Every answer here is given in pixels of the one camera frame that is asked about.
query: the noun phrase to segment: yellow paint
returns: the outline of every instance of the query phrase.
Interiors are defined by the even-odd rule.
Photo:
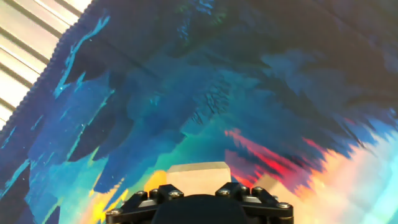
[[[101,175],[102,175],[102,172],[100,174],[98,174],[97,179],[95,180],[95,182],[93,184],[93,188],[95,187],[95,185],[97,185],[98,180],[100,179]]]
[[[160,185],[164,184],[167,184],[166,171],[158,170],[155,171],[154,174],[149,178],[149,180],[144,186],[144,190],[148,192],[152,189],[159,188]]]
[[[90,192],[90,195],[92,197],[92,201],[90,203],[90,206],[88,207],[87,211],[85,212],[84,216],[80,220],[81,224],[94,224],[98,223],[98,221],[101,221],[103,223],[105,221],[105,215],[106,215],[106,206],[113,197],[113,195],[116,193],[118,188],[120,187],[119,183],[117,186],[115,186],[114,189],[110,190],[108,193],[101,194],[97,193],[94,191]],[[109,206],[109,209],[115,208],[118,203],[126,199],[126,196],[128,194],[128,190],[125,190],[123,194]]]

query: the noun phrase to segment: camera mount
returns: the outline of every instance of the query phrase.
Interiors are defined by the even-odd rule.
[[[107,224],[294,224],[293,206],[262,187],[228,182],[215,195],[191,195],[171,184],[136,192],[106,213]]]

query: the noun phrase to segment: corrugated metal roof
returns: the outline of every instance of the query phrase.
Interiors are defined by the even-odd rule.
[[[91,0],[0,0],[0,129]]]

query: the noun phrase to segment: mural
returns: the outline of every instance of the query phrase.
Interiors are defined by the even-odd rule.
[[[94,1],[1,132],[1,222],[103,223],[152,175],[225,161],[299,224],[397,223],[397,10]]]

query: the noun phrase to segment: blue paint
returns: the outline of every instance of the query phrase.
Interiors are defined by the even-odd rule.
[[[60,121],[68,114],[69,110],[70,110],[70,108],[66,109],[66,110],[62,113],[62,115],[61,115],[61,117],[60,117]]]
[[[12,131],[10,132],[10,135],[8,135],[7,139],[4,141],[3,145],[1,146],[1,149],[4,149],[7,145],[7,143],[10,141],[10,138],[12,136],[12,134],[14,134],[15,129],[17,128],[17,126],[15,126]]]
[[[103,107],[106,105],[106,101],[108,100],[109,97],[112,96],[113,93],[114,93],[114,90],[111,90],[111,91],[109,92],[109,95],[108,95],[108,96],[105,96],[103,102],[102,102],[101,105],[99,106],[99,108],[98,108],[98,110],[96,111],[95,115],[90,119],[90,121],[87,123],[87,125],[90,125],[90,124],[93,122],[93,120],[95,119],[95,117],[97,116],[97,114],[101,111],[101,108],[103,108]]]
[[[86,34],[77,44],[75,44],[70,48],[70,55],[65,62],[67,69],[63,71],[63,76],[53,92],[55,98],[58,98],[61,95],[61,93],[66,89],[66,87],[70,85],[70,84],[65,84],[65,81],[69,76],[70,70],[72,69],[73,63],[75,61],[76,53],[78,52],[81,45],[84,43],[84,41],[92,38],[99,31],[101,31],[108,24],[110,18],[111,18],[110,16],[106,16],[99,19],[97,26],[94,28],[94,30]]]
[[[214,3],[215,0],[196,0],[194,4],[196,5],[197,11],[211,15]]]
[[[6,182],[6,189],[5,191],[0,195],[0,199],[8,192],[10,187],[14,184],[14,182],[18,179],[19,175],[26,169],[26,167],[30,164],[30,161],[27,159],[25,162],[19,166],[19,168],[15,171],[14,175],[11,177],[10,180]]]

